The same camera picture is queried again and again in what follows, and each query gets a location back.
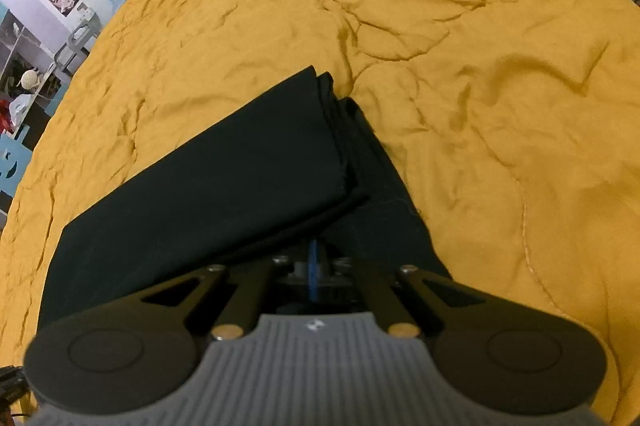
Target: bed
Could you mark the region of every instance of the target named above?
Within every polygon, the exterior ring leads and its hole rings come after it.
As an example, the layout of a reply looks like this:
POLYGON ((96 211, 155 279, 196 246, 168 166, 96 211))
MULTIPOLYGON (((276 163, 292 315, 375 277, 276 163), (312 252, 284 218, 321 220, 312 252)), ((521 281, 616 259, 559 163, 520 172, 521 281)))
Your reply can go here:
POLYGON ((629 424, 639 27, 630 0, 129 0, 18 187, 0 242, 0 366, 33 337, 65 224, 311 64, 362 107, 457 281, 597 335, 609 367, 593 409, 629 424))

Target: white bag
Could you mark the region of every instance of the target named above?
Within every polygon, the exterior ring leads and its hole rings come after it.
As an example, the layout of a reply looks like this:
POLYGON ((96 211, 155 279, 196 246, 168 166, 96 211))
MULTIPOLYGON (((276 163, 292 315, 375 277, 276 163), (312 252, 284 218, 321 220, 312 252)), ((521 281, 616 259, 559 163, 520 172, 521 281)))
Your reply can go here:
POLYGON ((11 124, 14 125, 14 128, 22 122, 22 114, 27 110, 31 97, 30 93, 23 93, 9 103, 9 115, 11 115, 11 124))

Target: blue cable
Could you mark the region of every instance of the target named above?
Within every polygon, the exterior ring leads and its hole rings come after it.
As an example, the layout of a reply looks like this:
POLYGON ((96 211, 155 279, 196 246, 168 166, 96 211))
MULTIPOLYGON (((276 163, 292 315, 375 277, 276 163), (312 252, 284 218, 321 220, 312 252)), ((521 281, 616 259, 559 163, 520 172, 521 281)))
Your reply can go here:
POLYGON ((309 299, 315 303, 318 301, 318 240, 316 239, 309 243, 309 257, 306 264, 309 299))

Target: red object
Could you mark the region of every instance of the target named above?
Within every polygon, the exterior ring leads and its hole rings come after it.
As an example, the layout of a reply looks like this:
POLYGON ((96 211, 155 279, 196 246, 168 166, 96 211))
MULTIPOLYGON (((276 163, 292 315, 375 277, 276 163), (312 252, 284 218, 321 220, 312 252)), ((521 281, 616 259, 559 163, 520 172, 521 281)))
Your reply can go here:
POLYGON ((0 99, 0 125, 2 129, 13 133, 14 125, 11 124, 11 114, 9 113, 9 101, 0 99))

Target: folded black fabric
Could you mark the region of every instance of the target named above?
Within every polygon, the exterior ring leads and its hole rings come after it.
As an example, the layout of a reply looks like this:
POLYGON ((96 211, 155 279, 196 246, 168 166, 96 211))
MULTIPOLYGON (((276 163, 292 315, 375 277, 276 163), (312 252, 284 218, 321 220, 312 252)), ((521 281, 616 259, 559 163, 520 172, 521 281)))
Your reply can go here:
POLYGON ((389 268, 448 275, 362 112, 332 84, 311 67, 297 73, 70 222, 38 326, 311 236, 389 268))

